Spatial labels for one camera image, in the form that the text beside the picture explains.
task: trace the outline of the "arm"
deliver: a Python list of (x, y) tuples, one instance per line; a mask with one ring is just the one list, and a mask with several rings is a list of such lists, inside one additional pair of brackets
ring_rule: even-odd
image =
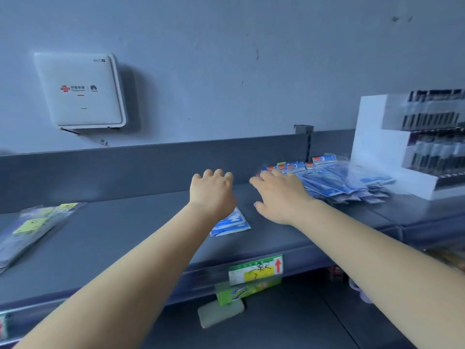
[(260, 214), (308, 236), (418, 348), (464, 347), (463, 275), (311, 198), (293, 174), (262, 172), (250, 182)]
[(177, 215), (70, 297), (15, 347), (138, 348), (213, 226), (236, 206), (233, 175), (192, 179)]

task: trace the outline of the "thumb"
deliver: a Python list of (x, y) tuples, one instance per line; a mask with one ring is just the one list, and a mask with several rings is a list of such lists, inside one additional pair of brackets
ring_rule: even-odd
[(264, 205), (264, 203), (263, 202), (255, 202), (253, 205), (257, 209), (257, 212), (259, 212), (262, 216), (264, 216), (266, 218), (266, 206)]

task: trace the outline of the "blue-gray wall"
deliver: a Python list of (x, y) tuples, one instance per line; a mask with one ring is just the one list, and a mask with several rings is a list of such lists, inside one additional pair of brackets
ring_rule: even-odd
[[(463, 9), (465, 0), (0, 0), (0, 150), (354, 128), (362, 95), (464, 87)], [(53, 127), (38, 51), (114, 53), (129, 127), (86, 137)]]

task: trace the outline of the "forearm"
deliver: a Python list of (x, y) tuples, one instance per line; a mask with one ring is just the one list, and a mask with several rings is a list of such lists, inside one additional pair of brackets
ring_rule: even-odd
[(310, 200), (304, 209), (294, 226), (417, 347), (463, 346), (464, 276), (320, 201)]
[(215, 222), (187, 205), (50, 314), (17, 348), (138, 347)]

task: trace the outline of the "white router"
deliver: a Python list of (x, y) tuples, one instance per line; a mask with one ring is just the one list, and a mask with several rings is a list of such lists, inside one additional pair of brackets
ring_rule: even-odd
[(52, 121), (62, 128), (122, 127), (126, 110), (112, 54), (36, 53)]

